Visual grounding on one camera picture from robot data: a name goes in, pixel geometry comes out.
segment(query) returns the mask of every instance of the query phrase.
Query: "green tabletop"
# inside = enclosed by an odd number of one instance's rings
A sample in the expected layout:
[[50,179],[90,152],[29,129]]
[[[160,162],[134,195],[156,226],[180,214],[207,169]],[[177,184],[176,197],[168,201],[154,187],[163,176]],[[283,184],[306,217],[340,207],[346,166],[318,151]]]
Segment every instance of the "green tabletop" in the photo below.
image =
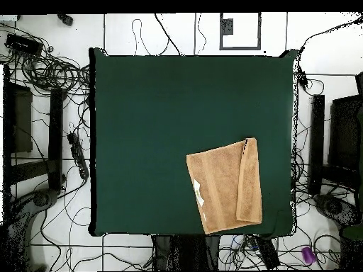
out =
[[186,155],[256,137],[262,224],[221,234],[290,234],[296,55],[131,57],[90,49],[96,105],[90,232],[203,234]]

